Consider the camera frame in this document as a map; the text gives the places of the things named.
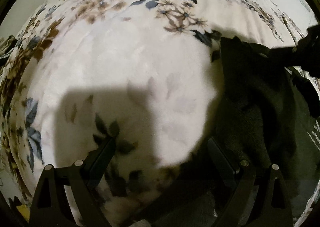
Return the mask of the floral bed blanket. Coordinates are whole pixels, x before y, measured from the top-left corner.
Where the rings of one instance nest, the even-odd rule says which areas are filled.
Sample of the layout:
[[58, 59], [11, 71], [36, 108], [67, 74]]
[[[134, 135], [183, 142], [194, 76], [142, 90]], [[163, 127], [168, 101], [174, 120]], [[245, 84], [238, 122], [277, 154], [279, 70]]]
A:
[[4, 167], [31, 208], [46, 165], [116, 139], [93, 191], [110, 226], [202, 226], [221, 40], [280, 48], [307, 34], [270, 0], [47, 0], [1, 69]]

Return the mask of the black striped garment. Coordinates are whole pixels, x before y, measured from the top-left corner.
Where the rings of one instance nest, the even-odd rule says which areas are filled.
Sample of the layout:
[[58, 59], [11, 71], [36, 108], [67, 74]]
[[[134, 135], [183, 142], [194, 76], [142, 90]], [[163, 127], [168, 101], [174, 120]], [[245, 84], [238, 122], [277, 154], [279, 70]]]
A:
[[[270, 48], [239, 38], [221, 40], [225, 92], [211, 137], [273, 139], [279, 147], [293, 226], [319, 226], [319, 97], [297, 66], [286, 67], [266, 54]], [[202, 185], [214, 199], [213, 166]], [[213, 226], [216, 205], [204, 210], [202, 226]]]

